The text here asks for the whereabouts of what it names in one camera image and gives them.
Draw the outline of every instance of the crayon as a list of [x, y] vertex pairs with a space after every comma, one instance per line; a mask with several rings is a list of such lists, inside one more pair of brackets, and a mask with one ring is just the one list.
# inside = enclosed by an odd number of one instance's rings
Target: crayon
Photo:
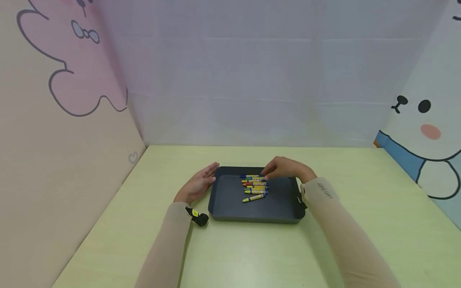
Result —
[[262, 175], [240, 175], [240, 178], [264, 177]]
[[242, 180], [242, 183], [266, 182], [265, 179]]
[[264, 177], [248, 177], [248, 178], [245, 178], [245, 180], [254, 180], [254, 179], [262, 179], [262, 180], [265, 180]]
[[265, 190], [245, 190], [246, 194], [268, 194]]
[[243, 186], [267, 186], [266, 182], [250, 182], [250, 183], [243, 183]]
[[244, 186], [243, 189], [269, 190], [269, 186]]
[[251, 187], [247, 186], [244, 189], [245, 190], [263, 190], [263, 191], [269, 190], [269, 188], [267, 186], [266, 187], [263, 187], [263, 186], [257, 186], [257, 187], [255, 187], [255, 186], [251, 186]]
[[257, 199], [264, 198], [265, 196], [266, 196], [266, 194], [259, 194], [259, 195], [256, 195], [256, 196], [245, 198], [245, 199], [242, 200], [242, 202], [254, 201], [254, 200], [257, 200]]

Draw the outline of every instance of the heart drawing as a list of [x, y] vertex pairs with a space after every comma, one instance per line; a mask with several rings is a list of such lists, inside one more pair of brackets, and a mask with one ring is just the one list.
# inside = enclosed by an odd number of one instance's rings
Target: heart drawing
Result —
[[133, 153], [128, 155], [128, 161], [131, 164], [135, 164], [137, 160], [138, 160], [138, 152], [134, 151]]

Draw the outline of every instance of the left hand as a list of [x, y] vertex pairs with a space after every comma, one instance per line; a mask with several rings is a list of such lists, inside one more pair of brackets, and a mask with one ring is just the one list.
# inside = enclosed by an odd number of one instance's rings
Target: left hand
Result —
[[173, 202], [184, 202], [189, 206], [207, 193], [216, 180], [214, 172], [219, 167], [219, 163], [214, 162], [203, 170], [198, 171], [186, 184], [179, 190]]

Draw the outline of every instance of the arm sleeve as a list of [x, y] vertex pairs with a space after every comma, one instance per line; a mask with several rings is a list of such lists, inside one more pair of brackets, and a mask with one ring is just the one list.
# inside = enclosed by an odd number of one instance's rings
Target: arm sleeve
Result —
[[339, 202], [325, 178], [301, 185], [304, 202], [322, 228], [347, 288], [400, 287], [386, 261]]
[[168, 207], [135, 288], [177, 288], [191, 220], [186, 207], [186, 203], [180, 202]]

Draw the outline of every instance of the table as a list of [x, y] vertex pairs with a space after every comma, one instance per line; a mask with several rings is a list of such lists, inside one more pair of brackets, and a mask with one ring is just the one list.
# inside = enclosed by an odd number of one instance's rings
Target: table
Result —
[[[403, 287], [461, 285], [460, 231], [383, 149], [150, 146], [53, 287], [132, 287], [167, 207], [196, 171], [213, 161], [264, 166], [275, 155], [329, 179]], [[195, 209], [207, 206], [208, 196]], [[191, 224], [181, 288], [341, 286], [309, 212], [297, 225]]]

